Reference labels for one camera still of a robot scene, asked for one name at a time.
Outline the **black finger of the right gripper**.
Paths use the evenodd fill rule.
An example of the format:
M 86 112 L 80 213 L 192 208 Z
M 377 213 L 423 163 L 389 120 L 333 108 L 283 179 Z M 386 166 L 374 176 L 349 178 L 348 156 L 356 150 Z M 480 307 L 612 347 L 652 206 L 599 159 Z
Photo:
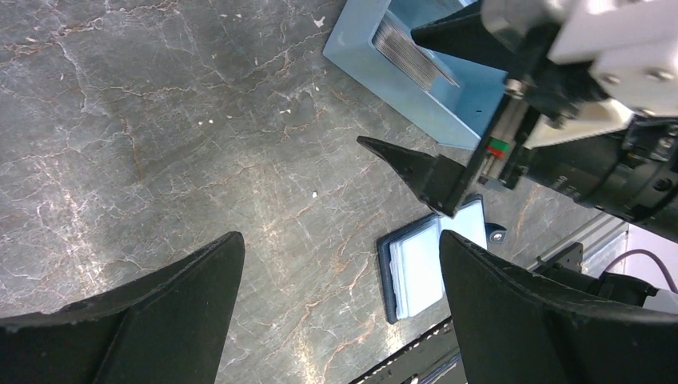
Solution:
M 464 189 L 465 166 L 444 155 L 432 156 L 379 139 L 359 136 L 357 142 L 385 161 L 429 209 L 452 217 Z
M 428 50 L 507 70 L 513 53 L 485 29 L 481 5 L 481 1 L 476 1 L 449 16 L 418 26 L 411 30 L 411 37 Z

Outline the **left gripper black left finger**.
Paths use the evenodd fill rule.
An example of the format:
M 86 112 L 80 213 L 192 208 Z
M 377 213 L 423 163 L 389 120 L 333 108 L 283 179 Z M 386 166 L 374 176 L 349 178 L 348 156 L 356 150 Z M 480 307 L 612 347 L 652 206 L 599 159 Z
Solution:
M 4 383 L 212 383 L 245 259 L 229 232 L 51 314 L 1 320 Z

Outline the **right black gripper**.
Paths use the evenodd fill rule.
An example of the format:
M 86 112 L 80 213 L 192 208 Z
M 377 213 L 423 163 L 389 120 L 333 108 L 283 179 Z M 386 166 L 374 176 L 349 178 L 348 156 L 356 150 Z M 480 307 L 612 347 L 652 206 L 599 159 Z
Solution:
M 547 58 L 558 27 L 531 28 L 513 53 L 505 96 L 468 165 L 469 180 L 511 189 L 522 178 L 640 226 L 677 239 L 677 119 L 633 114 L 611 133 L 529 147 L 539 121 L 557 133 L 579 122 L 586 106 L 607 94 L 587 62 L 557 65 Z

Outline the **grey cards in tray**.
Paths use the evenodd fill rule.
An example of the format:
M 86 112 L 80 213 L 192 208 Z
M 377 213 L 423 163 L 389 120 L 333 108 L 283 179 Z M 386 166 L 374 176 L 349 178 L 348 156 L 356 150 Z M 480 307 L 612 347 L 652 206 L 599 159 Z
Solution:
M 422 90 L 430 91 L 437 78 L 459 87 L 451 74 L 441 69 L 426 50 L 406 34 L 401 23 L 386 14 L 374 33 L 372 44 L 396 68 L 411 78 Z

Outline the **blue purple three-bin tray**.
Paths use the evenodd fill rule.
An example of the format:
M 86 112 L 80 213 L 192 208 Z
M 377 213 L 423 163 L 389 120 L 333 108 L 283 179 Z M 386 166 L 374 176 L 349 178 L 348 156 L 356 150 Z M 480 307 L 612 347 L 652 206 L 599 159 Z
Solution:
M 413 28 L 466 1 L 348 1 L 324 56 L 444 146 L 473 150 L 502 94 L 505 72 L 415 46 Z

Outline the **blue card holder wallet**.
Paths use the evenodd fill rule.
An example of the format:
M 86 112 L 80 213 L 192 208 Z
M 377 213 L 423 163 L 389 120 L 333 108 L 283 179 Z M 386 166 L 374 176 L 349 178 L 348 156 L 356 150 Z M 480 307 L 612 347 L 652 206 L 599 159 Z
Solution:
M 504 242 L 507 229 L 485 220 L 481 194 L 470 194 L 453 217 L 431 213 L 376 241 L 385 316 L 390 324 L 411 318 L 445 296 L 439 241 L 451 230 L 475 245 Z

